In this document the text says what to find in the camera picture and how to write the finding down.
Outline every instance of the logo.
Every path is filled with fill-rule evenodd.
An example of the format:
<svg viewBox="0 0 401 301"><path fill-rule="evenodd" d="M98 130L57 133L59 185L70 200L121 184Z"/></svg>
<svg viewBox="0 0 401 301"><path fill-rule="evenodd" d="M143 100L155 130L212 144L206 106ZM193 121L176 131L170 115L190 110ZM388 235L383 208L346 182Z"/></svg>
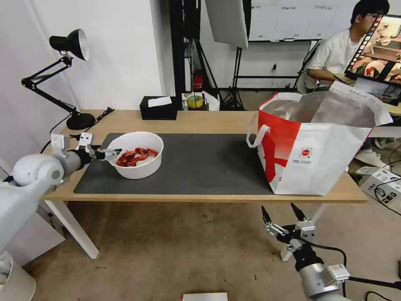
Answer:
<svg viewBox="0 0 401 301"><path fill-rule="evenodd" d="M299 157L302 159L310 159L312 155L312 149L311 148L301 148L301 152L299 154Z"/></svg>

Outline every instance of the red crayfish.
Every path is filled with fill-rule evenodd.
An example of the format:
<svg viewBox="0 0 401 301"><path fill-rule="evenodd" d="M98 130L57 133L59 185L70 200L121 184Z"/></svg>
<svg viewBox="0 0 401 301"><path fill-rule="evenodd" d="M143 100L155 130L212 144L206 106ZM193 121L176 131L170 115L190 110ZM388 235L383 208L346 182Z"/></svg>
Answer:
<svg viewBox="0 0 401 301"><path fill-rule="evenodd" d="M148 157L156 157L157 151L151 148L136 148L134 151L126 151L117 160L117 165L122 167L136 166L138 161L146 160Z"/></svg>

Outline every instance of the person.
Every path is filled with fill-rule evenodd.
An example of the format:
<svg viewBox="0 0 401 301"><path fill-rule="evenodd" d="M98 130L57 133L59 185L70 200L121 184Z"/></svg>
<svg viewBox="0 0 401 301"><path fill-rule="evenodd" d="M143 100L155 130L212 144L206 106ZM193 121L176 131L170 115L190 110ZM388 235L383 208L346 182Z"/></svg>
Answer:
<svg viewBox="0 0 401 301"><path fill-rule="evenodd" d="M335 74L345 72L376 17L387 14L389 10L388 0L360 0L355 5L351 27L325 40L308 63L307 73L312 78L306 80L308 93L314 90L315 79L320 80L316 92L327 91L330 88L336 80ZM355 158L369 165L387 168L380 155L373 151L370 138L366 140Z"/></svg>

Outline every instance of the shoe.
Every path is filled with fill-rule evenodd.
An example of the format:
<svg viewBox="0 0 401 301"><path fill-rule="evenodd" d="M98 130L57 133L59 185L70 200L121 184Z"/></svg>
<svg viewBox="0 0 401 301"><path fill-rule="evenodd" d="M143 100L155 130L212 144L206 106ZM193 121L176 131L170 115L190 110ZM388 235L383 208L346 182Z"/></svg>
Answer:
<svg viewBox="0 0 401 301"><path fill-rule="evenodd" d="M387 148L394 141L395 141L394 138L375 138L374 139L375 146L379 149Z"/></svg>
<svg viewBox="0 0 401 301"><path fill-rule="evenodd" d="M359 153L356 154L355 159L371 166L390 170L390 166L380 160L376 152L374 152L373 150L361 150Z"/></svg>

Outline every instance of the shopping bag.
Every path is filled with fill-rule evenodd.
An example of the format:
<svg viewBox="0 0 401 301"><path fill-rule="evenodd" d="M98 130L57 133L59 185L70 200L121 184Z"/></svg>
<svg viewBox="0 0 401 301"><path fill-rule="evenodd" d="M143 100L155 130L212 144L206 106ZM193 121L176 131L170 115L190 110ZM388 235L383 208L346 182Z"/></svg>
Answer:
<svg viewBox="0 0 401 301"><path fill-rule="evenodd" d="M253 143L250 134L258 118ZM335 82L329 91L278 93L252 118L246 141L257 148L275 194L325 195L372 128L392 122L376 97Z"/></svg>

